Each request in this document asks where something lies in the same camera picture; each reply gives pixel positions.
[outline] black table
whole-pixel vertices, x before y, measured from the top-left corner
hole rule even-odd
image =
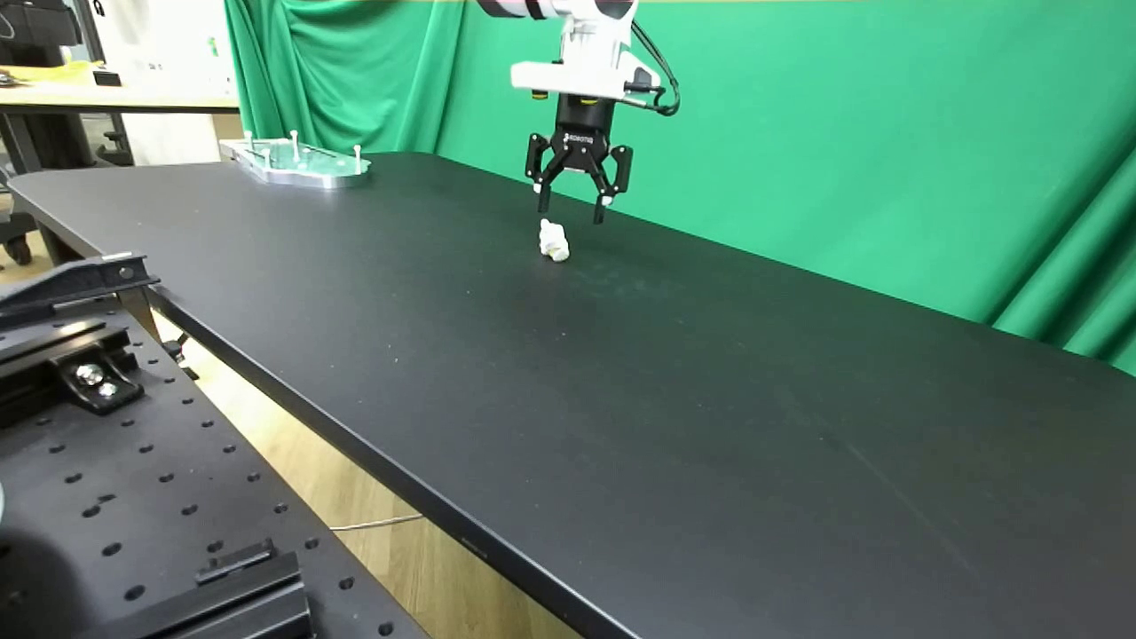
[[[1136,383],[429,155],[344,193],[28,174],[160,301],[588,636],[1134,636]]]

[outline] floor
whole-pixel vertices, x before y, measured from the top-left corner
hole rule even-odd
[[[0,283],[43,272],[49,264],[32,239],[35,264],[15,267],[0,253]],[[352,553],[439,639],[561,639],[572,636],[540,604],[475,561],[419,511],[359,473],[344,454],[308,432],[267,393],[248,385],[207,346],[189,345],[184,361],[207,398],[248,438],[248,442],[295,486],[301,501],[352,546]]]

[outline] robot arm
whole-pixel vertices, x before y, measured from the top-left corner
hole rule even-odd
[[[538,94],[558,91],[555,133],[534,133],[527,174],[540,196],[540,216],[549,210],[549,183],[566,171],[581,171],[598,183],[598,225],[618,193],[632,180],[632,150],[612,145],[613,103],[677,112],[677,80],[658,46],[637,23],[641,0],[478,0],[493,19],[561,19],[561,60],[514,64],[512,86]],[[664,79],[632,52],[632,40],[668,70],[676,103],[659,103]]]

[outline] green backdrop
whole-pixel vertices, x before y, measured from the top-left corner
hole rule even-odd
[[[226,0],[256,133],[522,178],[558,23],[475,0]],[[618,210],[1136,372],[1136,4],[668,4],[686,111],[618,112]],[[588,200],[587,178],[570,196]]]

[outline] black tabletop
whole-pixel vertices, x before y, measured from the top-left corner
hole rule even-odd
[[[1136,383],[429,155],[28,174],[83,253],[581,632],[1134,636]]]

